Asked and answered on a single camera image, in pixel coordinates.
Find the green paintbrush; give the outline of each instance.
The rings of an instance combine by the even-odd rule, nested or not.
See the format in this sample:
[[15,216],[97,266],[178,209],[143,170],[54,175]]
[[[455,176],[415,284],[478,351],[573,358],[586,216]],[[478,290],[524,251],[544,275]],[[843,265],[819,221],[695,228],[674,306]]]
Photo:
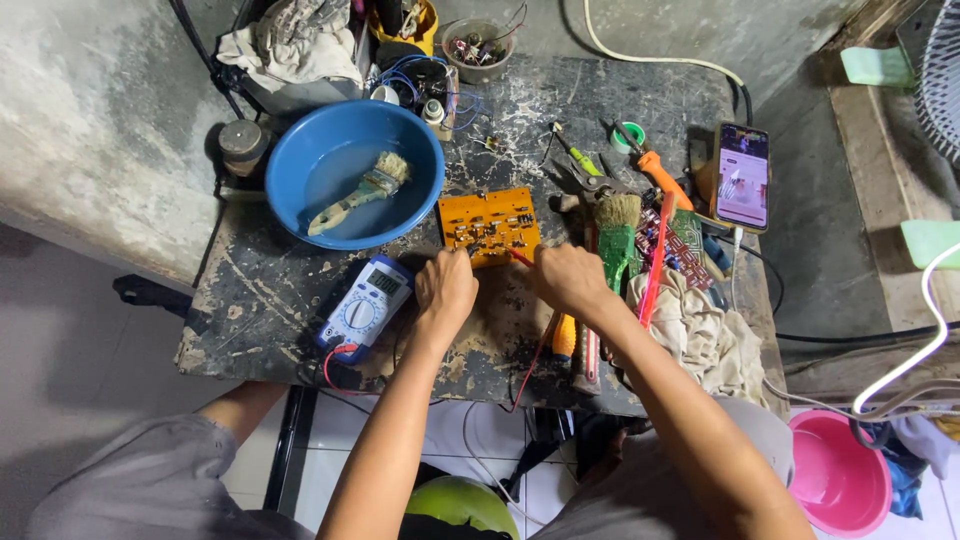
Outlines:
[[335,203],[320,212],[310,222],[307,235],[315,236],[340,225],[357,207],[386,199],[396,193],[404,182],[410,180],[413,167],[393,152],[381,152],[373,170],[364,174],[360,185],[344,200]]
[[620,293],[620,277],[634,258],[634,234],[640,220],[640,198],[636,195],[613,195],[597,203],[594,220],[597,224],[597,255],[603,259],[607,286]]

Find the dirty table surface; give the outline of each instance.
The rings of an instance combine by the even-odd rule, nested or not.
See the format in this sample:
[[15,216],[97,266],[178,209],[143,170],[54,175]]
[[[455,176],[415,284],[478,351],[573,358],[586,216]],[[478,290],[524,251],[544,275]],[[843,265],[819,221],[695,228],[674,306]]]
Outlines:
[[[644,128],[664,168],[680,176],[689,135],[708,134],[732,118],[730,87],[722,75],[682,64],[632,64],[514,55],[506,78],[488,86],[464,86],[483,96],[492,118],[478,116],[454,140],[442,143],[446,180],[442,197],[528,187],[543,243],[581,243],[576,218],[554,213],[550,196],[561,192],[551,160],[537,175],[546,149],[547,126],[564,124],[571,144],[596,162],[604,152],[624,182],[642,189],[648,181],[612,151],[605,125],[612,118]],[[462,107],[469,101],[465,99]],[[469,120],[461,115],[458,124]],[[497,135],[507,150],[494,154],[473,139]],[[566,157],[554,143],[551,158]],[[745,242],[758,248],[756,239]],[[436,211],[405,236],[360,252],[339,252],[301,242],[274,219],[265,203],[231,203],[216,233],[206,268],[186,319],[177,356],[185,374],[226,379],[304,383],[300,364],[320,354],[313,336],[337,306],[367,260],[376,253],[419,270],[442,245]],[[782,386],[780,351],[763,268],[755,258],[737,265],[737,304],[763,339],[763,367]],[[527,289],[519,264],[476,271],[476,306],[448,351],[434,385],[435,398],[510,404],[546,326],[551,310]],[[417,312],[411,295],[359,366],[330,363],[337,386],[379,392],[393,373]],[[643,414],[634,394],[612,369],[600,366],[602,395],[586,396],[570,385],[569,366],[542,357],[521,397],[522,405],[585,408]],[[323,374],[317,380],[323,383]],[[771,399],[774,407],[782,402]]]

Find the knee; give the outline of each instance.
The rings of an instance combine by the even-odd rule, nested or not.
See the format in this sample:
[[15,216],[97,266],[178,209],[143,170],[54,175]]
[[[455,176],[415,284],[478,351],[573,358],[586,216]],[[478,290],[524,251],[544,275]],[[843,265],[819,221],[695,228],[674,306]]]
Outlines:
[[784,485],[793,479],[793,431],[774,413],[736,398],[717,397],[717,403],[747,434]]

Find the digital multimeter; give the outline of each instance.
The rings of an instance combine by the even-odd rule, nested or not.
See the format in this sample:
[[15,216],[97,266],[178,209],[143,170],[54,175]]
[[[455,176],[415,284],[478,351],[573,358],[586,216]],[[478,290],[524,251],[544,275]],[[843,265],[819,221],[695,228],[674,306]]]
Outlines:
[[343,336],[343,343],[356,344],[357,350],[333,358],[347,365],[360,363],[410,296],[413,285],[414,275],[409,270],[390,258],[373,256],[317,333],[317,344],[326,349],[333,338]]

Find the hand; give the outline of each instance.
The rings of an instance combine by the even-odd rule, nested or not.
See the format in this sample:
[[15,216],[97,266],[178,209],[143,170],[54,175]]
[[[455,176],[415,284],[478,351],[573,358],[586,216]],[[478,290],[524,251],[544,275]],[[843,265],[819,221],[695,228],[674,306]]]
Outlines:
[[417,274],[420,315],[436,316],[438,323],[449,323],[456,332],[470,315],[479,286],[467,250],[443,248]]
[[603,261],[584,248],[537,246],[529,276],[544,302],[588,324],[603,313],[607,301],[619,300],[607,286]]

